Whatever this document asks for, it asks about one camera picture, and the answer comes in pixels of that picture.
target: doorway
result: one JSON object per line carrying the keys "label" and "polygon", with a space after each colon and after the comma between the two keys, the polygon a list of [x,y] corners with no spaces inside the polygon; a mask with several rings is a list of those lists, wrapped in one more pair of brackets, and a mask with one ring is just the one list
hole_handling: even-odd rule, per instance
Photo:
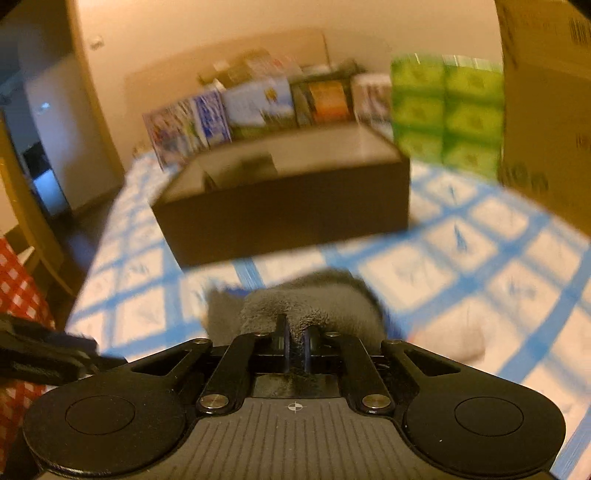
{"label": "doorway", "polygon": [[9,136],[33,196],[47,219],[71,212],[44,151],[33,115],[42,115],[50,105],[32,112],[20,73],[17,47],[0,43],[0,108]]}

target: barcode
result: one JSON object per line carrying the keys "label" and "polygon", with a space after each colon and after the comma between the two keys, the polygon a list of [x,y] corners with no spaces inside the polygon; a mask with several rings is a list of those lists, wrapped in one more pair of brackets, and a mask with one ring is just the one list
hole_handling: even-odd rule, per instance
{"label": "barcode", "polygon": [[570,36],[575,45],[591,45],[591,28],[588,22],[570,19]]}

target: round black motor cover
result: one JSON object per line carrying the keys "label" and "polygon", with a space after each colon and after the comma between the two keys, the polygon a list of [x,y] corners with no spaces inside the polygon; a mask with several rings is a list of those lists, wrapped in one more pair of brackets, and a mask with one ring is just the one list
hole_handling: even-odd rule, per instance
{"label": "round black motor cover", "polygon": [[155,462],[180,440],[184,409],[170,390],[134,387],[83,380],[48,392],[25,417],[28,447],[71,475],[122,475]]}
{"label": "round black motor cover", "polygon": [[485,394],[441,387],[419,393],[405,415],[409,439],[433,462],[468,475],[510,476],[546,466],[558,453],[564,418],[543,395],[508,382]]}

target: open brown box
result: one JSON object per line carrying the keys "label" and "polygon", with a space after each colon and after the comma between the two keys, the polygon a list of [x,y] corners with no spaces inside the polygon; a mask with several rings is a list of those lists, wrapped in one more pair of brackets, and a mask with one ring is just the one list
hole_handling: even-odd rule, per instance
{"label": "open brown box", "polygon": [[[245,158],[274,177],[208,190]],[[285,131],[200,154],[152,205],[181,267],[408,227],[410,162],[364,125]]]}

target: wooden door frame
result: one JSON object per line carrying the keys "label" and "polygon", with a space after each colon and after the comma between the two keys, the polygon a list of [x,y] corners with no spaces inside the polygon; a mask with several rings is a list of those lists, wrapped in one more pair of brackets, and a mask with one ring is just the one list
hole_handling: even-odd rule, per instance
{"label": "wooden door frame", "polygon": [[68,15],[68,22],[70,24],[70,32],[72,34],[72,43],[74,46],[74,54],[80,67],[82,75],[82,82],[86,90],[86,96],[90,102],[90,108],[96,124],[99,128],[99,135],[105,147],[107,158],[113,173],[117,176],[117,180],[123,184],[125,180],[125,169],[119,158],[119,154],[113,143],[113,138],[109,132],[109,127],[105,120],[103,110],[100,107],[98,95],[96,94],[95,84],[90,75],[90,64],[84,41],[82,39],[82,29],[80,27],[80,11],[78,9],[78,0],[66,0],[66,9]]}

